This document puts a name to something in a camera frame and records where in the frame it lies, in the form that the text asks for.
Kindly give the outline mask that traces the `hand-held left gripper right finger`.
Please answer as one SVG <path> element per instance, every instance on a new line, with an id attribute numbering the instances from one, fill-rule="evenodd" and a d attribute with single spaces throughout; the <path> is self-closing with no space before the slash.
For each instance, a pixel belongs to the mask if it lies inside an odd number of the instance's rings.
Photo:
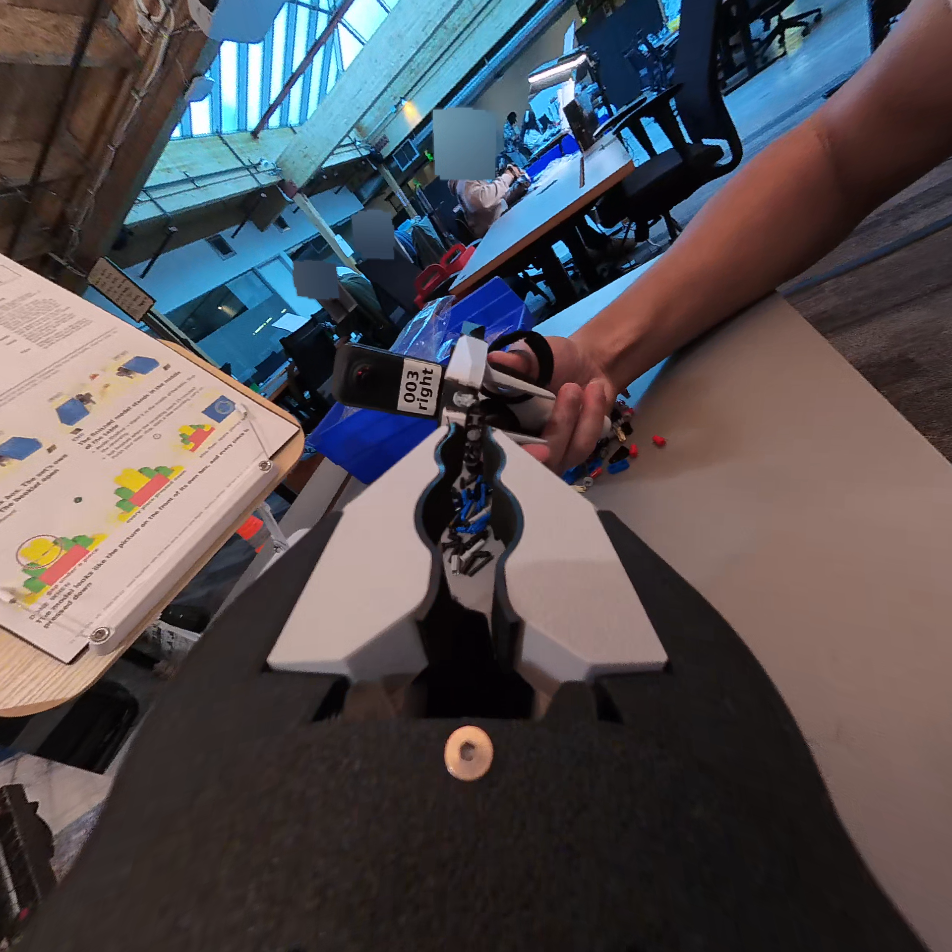
<path id="1" fill-rule="evenodd" d="M 668 656 L 597 509 L 491 431 L 494 647 L 547 696 L 562 684 L 656 672 Z"/>

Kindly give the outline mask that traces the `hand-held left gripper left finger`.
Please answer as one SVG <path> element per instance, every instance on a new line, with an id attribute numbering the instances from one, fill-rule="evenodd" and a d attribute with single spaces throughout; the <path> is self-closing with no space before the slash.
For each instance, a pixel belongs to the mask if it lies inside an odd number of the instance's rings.
<path id="1" fill-rule="evenodd" d="M 427 665 L 416 623 L 433 557 L 415 524 L 441 473 L 439 427 L 346 505 L 268 655 L 277 671 L 382 683 Z"/>

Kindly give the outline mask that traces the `pile of small lego pieces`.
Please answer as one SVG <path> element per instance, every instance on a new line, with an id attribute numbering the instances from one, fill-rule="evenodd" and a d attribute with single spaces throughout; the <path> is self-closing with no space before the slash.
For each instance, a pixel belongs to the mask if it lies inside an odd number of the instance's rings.
<path id="1" fill-rule="evenodd" d="M 633 438 L 634 413 L 633 407 L 617 400 L 608 416 L 607 435 L 585 462 L 565 470 L 563 481 L 577 493 L 585 494 L 601 476 L 628 470 L 639 454 Z M 490 550 L 494 539 L 490 527 L 492 497 L 484 471 L 464 465 L 450 489 L 452 517 L 440 542 L 451 576 L 473 577 L 494 559 Z"/>

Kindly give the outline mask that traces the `person's right hand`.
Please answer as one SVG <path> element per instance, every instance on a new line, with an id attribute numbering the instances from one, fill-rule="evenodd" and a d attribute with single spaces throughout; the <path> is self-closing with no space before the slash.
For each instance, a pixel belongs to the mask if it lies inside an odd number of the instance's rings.
<path id="1" fill-rule="evenodd" d="M 602 424 L 621 390 L 639 375 L 623 336 L 584 327 L 570 337 L 547 337 L 553 355 L 549 390 L 556 396 L 543 430 L 544 445 L 523 449 L 558 475 L 584 463 L 601 439 Z"/>

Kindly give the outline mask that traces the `blue plastic bin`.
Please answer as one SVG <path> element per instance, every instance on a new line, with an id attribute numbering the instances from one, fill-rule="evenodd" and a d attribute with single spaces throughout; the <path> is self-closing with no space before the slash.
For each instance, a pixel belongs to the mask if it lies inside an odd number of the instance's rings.
<path id="1" fill-rule="evenodd" d="M 524 300 L 502 278 L 462 298 L 478 305 L 479 324 L 491 343 L 500 335 L 530 329 L 533 319 Z M 434 420 L 335 404 L 305 439 L 305 451 L 324 456 L 369 484 L 418 446 L 437 427 Z"/>

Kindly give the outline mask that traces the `clear plastic bag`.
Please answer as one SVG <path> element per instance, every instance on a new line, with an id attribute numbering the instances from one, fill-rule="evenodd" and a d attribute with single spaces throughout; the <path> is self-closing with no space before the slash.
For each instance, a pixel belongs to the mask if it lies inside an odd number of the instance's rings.
<path id="1" fill-rule="evenodd" d="M 479 307 L 470 298 L 440 297 L 415 314 L 400 330 L 391 353 L 445 365 L 466 323 L 479 324 Z"/>

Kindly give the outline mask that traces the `red plastic object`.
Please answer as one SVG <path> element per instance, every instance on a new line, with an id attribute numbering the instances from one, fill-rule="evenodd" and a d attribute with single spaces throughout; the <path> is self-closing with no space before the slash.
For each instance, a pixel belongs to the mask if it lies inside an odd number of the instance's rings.
<path id="1" fill-rule="evenodd" d="M 440 296 L 440 288 L 448 287 L 476 250 L 477 244 L 454 244 L 435 264 L 424 268 L 414 279 L 414 303 L 422 308 L 425 303 Z"/>

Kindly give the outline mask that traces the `white table with orange edge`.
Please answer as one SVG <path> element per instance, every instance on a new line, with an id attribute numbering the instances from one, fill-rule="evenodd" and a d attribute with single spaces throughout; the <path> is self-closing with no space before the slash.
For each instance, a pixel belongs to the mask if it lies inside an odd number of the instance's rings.
<path id="1" fill-rule="evenodd" d="M 588 151 L 571 154 L 489 229 L 456 275 L 450 292 L 464 296 L 514 266 L 520 256 L 559 241 L 557 230 L 594 208 L 634 170 L 625 143 L 612 135 Z"/>

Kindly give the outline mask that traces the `black office chair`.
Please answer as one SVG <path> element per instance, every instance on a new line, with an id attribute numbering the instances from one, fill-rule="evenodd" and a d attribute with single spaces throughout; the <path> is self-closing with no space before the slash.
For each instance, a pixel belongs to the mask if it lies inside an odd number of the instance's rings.
<path id="1" fill-rule="evenodd" d="M 613 186 L 596 206 L 600 221 L 626 220 L 638 243 L 649 240 L 662 220 L 671 240 L 683 231 L 672 209 L 704 185 L 732 173 L 743 146 L 723 101 L 718 78 L 719 1 L 682 3 L 673 85 L 637 107 L 628 107 L 609 127 L 629 129 L 649 159 Z"/>

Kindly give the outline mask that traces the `small wall sign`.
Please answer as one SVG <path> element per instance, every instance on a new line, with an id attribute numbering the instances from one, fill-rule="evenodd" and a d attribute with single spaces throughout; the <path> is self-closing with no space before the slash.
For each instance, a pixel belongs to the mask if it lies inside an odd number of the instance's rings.
<path id="1" fill-rule="evenodd" d="M 154 297 L 105 256 L 101 256 L 89 269 L 88 287 L 136 323 L 144 324 L 155 304 Z"/>

